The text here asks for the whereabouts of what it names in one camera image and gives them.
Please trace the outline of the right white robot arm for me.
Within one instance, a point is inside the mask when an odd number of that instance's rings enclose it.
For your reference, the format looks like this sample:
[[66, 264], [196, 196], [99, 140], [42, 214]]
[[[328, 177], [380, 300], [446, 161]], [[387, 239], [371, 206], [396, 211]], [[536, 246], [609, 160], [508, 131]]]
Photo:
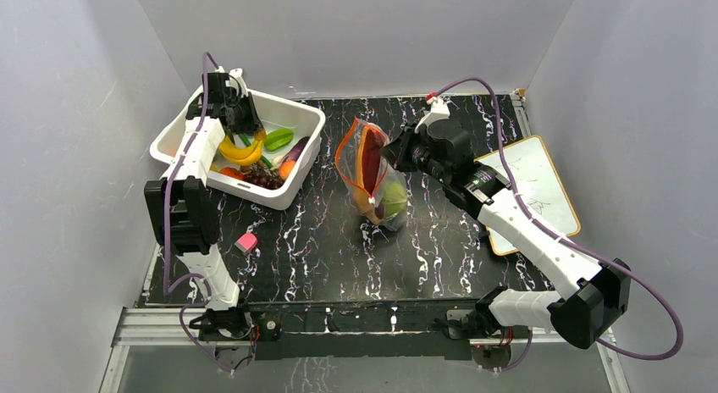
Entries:
[[627, 310], [631, 280], [626, 264], [599, 263], [548, 235], [538, 218], [520, 209], [509, 179], [479, 162], [468, 133], [444, 119], [439, 127], [409, 125], [381, 150], [400, 172], [419, 171], [437, 180], [446, 198], [467, 215], [508, 240], [552, 283], [552, 291], [516, 291], [498, 286], [464, 317], [440, 325], [453, 339], [500, 336], [513, 326], [555, 331], [587, 349]]

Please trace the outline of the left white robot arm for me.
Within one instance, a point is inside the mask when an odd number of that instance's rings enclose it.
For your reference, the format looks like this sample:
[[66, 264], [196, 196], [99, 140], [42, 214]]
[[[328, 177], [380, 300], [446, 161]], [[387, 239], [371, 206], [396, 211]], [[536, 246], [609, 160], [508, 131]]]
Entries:
[[220, 218], [207, 185], [220, 144], [227, 134], [252, 121], [251, 111], [243, 80], [221, 68], [205, 72], [197, 94], [179, 115], [184, 134], [175, 155], [162, 177], [144, 187], [152, 229], [163, 249], [163, 291], [170, 294], [182, 282], [170, 278], [170, 262], [178, 258], [205, 310], [189, 327], [209, 340], [245, 339], [254, 327], [218, 249]]

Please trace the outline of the brown toy kiwi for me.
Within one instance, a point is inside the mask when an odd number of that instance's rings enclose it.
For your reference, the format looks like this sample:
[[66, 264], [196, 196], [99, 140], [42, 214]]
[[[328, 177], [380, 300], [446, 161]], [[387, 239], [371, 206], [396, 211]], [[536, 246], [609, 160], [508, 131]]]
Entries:
[[372, 224], [382, 224], [384, 210], [381, 206], [376, 207], [372, 204], [362, 204], [357, 207], [357, 210], [361, 216]]

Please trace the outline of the clear orange-zip bag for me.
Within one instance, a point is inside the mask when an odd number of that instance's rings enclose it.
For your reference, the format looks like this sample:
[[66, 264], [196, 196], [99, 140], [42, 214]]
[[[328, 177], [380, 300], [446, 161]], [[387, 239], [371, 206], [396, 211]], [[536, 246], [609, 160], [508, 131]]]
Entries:
[[381, 151], [388, 135], [376, 124], [355, 118], [334, 153], [334, 165], [351, 205], [372, 224], [397, 231], [406, 224], [406, 175], [394, 169]]

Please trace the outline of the green toy cabbage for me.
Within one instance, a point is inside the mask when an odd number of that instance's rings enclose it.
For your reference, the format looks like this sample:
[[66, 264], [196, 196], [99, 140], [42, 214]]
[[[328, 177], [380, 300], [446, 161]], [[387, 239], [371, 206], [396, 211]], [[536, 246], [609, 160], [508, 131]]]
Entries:
[[381, 206], [384, 219], [389, 219], [406, 210], [407, 192], [402, 182], [390, 181], [384, 186]]

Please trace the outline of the green toy starfruit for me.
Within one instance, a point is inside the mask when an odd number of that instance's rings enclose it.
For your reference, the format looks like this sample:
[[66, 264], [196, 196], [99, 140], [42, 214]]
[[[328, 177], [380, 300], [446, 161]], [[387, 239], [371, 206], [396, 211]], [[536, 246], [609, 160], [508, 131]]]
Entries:
[[294, 139], [294, 131], [290, 129], [277, 129], [266, 135], [264, 148], [268, 152], [276, 152], [287, 147]]

